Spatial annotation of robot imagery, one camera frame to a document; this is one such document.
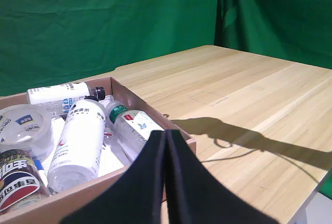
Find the green curtain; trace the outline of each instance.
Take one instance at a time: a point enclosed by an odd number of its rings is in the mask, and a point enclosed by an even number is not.
[[[332,0],[219,0],[215,43],[332,68]],[[321,188],[332,199],[332,176]]]
[[[0,0],[0,95],[213,44],[217,0]]]

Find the white bottle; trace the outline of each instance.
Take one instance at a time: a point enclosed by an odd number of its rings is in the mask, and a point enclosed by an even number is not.
[[[119,137],[120,144],[131,161],[136,159],[151,131],[163,131],[145,112],[128,110],[120,101],[112,101],[105,108],[107,125],[114,125],[115,135]]]
[[[70,107],[86,96],[95,96],[98,100],[105,99],[103,87],[91,88],[85,82],[68,83],[51,87],[28,89],[27,102],[42,106],[50,116],[66,116]]]
[[[104,128],[105,108],[94,96],[70,108],[48,171],[50,188],[62,192],[97,178]]]

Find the tape roll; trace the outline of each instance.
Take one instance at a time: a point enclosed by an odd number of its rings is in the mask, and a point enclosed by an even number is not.
[[[51,117],[37,105],[14,105],[0,110],[0,152],[27,150],[44,161],[52,152]]]

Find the cardboard box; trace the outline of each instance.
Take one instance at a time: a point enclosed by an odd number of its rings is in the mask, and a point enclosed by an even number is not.
[[[164,129],[179,129],[193,152],[196,152],[196,142],[188,133],[181,130],[161,113],[149,106],[145,101],[121,85],[112,77],[102,77],[85,81],[91,87],[104,87],[106,95],[113,94],[116,100],[123,102],[131,109],[145,111]],[[27,104],[26,94],[20,93],[0,99],[0,109],[17,104]],[[59,193],[22,209],[0,216],[0,223],[59,223],[66,215],[81,208],[107,188],[109,188],[127,169],[124,167],[95,180]]]

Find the black bottle cap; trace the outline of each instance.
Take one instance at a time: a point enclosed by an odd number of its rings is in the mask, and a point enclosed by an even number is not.
[[[104,100],[106,97],[106,93],[103,87],[96,87],[95,88],[95,96],[99,101]]]
[[[94,100],[94,101],[98,101],[98,99],[95,96],[85,96],[84,98],[85,100]]]

